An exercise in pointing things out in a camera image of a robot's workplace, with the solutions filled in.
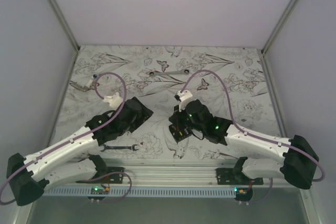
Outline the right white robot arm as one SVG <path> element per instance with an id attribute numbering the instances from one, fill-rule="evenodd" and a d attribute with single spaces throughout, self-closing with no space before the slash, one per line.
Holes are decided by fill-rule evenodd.
<path id="1" fill-rule="evenodd" d="M 197 131 L 213 144 L 244 147 L 262 155 L 257 159 L 238 158 L 231 171 L 238 184 L 260 178 L 280 178 L 299 189 L 310 189 L 312 185 L 319 158 L 302 136 L 274 137 L 267 141 L 265 134 L 246 132 L 229 119 L 213 116 L 200 100 L 191 101 L 183 110 L 176 105 L 169 121 L 169 131 L 177 142 Z"/>

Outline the black fuse box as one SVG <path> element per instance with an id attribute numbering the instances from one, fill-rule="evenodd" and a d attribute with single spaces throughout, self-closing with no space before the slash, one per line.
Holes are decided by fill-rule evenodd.
<path id="1" fill-rule="evenodd" d="M 192 131 L 187 126 L 177 126 L 175 124 L 169 126 L 169 132 L 176 143 L 179 143 L 192 135 Z"/>

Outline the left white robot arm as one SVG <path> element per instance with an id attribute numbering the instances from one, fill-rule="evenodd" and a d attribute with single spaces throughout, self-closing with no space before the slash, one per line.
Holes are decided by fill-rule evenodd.
<path id="1" fill-rule="evenodd" d="M 120 101 L 118 108 L 95 115 L 69 137 L 37 153 L 12 155 L 7 163 L 7 184 L 18 206 L 39 199 L 45 191 L 62 184 L 93 180 L 103 182 L 107 166 L 99 155 L 92 155 L 76 164 L 67 162 L 80 153 L 116 140 L 126 132 L 134 132 L 152 115 L 136 97 Z"/>

